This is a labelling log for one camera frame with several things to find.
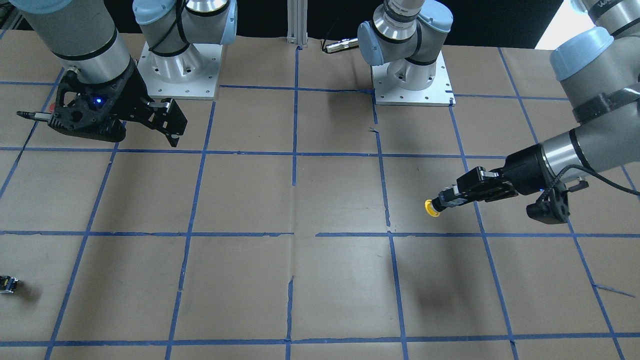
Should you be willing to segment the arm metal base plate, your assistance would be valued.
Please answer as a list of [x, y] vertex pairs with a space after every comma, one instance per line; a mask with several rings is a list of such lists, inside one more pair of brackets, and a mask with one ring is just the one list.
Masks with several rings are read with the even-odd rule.
[[215, 100], [225, 47], [191, 44], [179, 55], [162, 57], [142, 48], [137, 69], [151, 98]]
[[457, 104], [445, 59], [418, 65], [406, 59], [371, 67], [375, 102], [384, 106], [450, 107]]

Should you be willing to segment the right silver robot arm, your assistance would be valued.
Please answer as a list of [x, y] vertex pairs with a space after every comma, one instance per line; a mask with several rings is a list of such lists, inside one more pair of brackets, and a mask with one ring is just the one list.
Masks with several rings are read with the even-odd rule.
[[126, 137], [125, 121], [178, 146], [188, 123], [173, 98], [153, 100], [102, 0], [14, 0], [65, 68], [51, 112], [18, 111], [66, 136], [104, 142]]

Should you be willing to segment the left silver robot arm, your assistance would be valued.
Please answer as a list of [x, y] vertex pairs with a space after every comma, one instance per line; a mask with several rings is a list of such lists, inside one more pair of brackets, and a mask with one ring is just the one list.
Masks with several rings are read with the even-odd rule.
[[578, 126], [477, 167], [439, 194], [462, 204], [565, 191], [563, 183], [639, 161], [639, 2], [584, 0], [594, 28], [550, 55]]

